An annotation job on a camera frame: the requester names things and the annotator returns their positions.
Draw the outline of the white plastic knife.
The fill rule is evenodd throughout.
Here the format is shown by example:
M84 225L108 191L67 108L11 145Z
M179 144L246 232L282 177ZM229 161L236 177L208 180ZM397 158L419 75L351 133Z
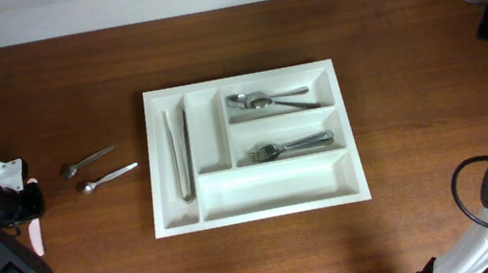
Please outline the white plastic knife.
M45 254L43 236L42 236L42 229L40 219L36 217L32 219L29 224L29 237L30 237L30 244L32 248L35 250L35 253L40 257L43 257Z

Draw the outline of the small steel teaspoon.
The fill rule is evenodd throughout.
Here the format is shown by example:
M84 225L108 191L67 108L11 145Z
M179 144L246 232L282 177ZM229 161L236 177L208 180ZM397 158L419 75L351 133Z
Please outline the small steel teaspoon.
M103 155L108 154L110 151L114 150L114 146L109 146L108 148L103 148L102 150L97 151L96 153L90 154L88 157L83 158L77 163L66 164L64 167L61 168L60 175L66 179L72 179L77 173L78 170L84 167L85 165L89 165L92 162L95 162L98 158L103 157Z
M101 184L104 184L105 182L109 182L109 181L111 181L111 180L113 180L113 179L115 179L121 175L124 175L124 173L127 173L133 169L136 169L136 167L138 167L138 166L139 166L139 164L137 162L131 163L131 164L123 167L122 169L118 169L114 172L111 172L108 175L105 175L105 177L102 177L102 178L98 179L97 181L81 182L77 186L77 191L78 191L78 193L81 193L84 195L94 193L94 191L97 189L97 187L99 187Z

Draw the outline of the steel serrated tongs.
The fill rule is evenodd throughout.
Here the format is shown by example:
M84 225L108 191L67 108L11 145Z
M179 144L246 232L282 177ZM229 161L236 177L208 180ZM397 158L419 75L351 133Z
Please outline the steel serrated tongs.
M163 122L167 129L168 141L171 144L175 174L178 180L179 193L181 198L187 203L191 202L196 197L195 179L193 173L193 166L191 160L191 153L189 147L189 134L186 122L185 111L181 111L181 126L180 130L175 130L175 123L173 117L168 111L162 113Z

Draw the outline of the steel spoon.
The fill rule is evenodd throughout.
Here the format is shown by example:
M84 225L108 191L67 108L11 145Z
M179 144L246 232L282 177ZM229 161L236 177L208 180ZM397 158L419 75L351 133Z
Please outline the steel spoon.
M304 108L304 109L314 109L314 108L320 108L323 106L321 103L317 102L278 102L276 100L273 100L272 98L261 98L261 99L255 99L254 101L247 102L246 107L250 109L262 109L265 107L268 107L269 105L283 105L283 106L291 106L291 107L297 107L297 108Z
M293 96L293 95L304 95L310 91L310 88L307 86L302 86L298 87L297 89L293 89L292 91L286 91L286 92L280 92L280 93L274 93L273 95L270 95L268 93L264 93L262 91L260 92L254 92L254 93L241 93L241 94L234 94L234 95L228 95L226 97L226 104L228 106L231 106L233 108L248 108L249 102L254 102L254 100L260 100L263 98L280 98L280 97L286 97L286 96Z

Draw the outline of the white plastic cutlery tray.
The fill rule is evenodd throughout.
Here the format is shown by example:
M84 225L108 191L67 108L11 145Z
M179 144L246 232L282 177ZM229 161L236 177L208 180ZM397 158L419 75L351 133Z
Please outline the white plastic cutlery tray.
M323 106L238 109L226 104L228 95L260 91L273 95L302 86L310 91L273 100ZM153 228L160 239L371 196L331 60L150 91L142 99ZM196 193L191 204L179 193L164 111L173 117L176 131L185 111ZM335 136L329 146L284 152L265 163L248 160L255 148L328 129Z

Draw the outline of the steel fork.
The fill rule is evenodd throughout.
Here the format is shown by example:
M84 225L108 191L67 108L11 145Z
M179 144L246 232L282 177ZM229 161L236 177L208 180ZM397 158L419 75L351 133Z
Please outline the steel fork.
M315 140L315 139L322 139L322 138L329 138L329 137L332 137L335 140L334 132L332 130L330 130L330 129L323 130L321 132L317 132L316 134L309 135L307 137L302 137L302 138L296 139L295 141L290 141L289 143L278 144L278 145L283 146L283 145L290 145L290 144L296 144L296 143L303 143L305 141L310 141L310 140Z
M272 161L274 159L277 159L284 152L304 150L304 148L316 148L316 147L329 146L330 144L333 143L333 141L334 138L328 137L328 138L309 140L303 143L289 144L283 146L278 144L277 145L270 144L264 146L263 148L258 148L255 151L251 151L250 153L247 154L247 156L248 156L248 160L251 162L265 163L266 161Z

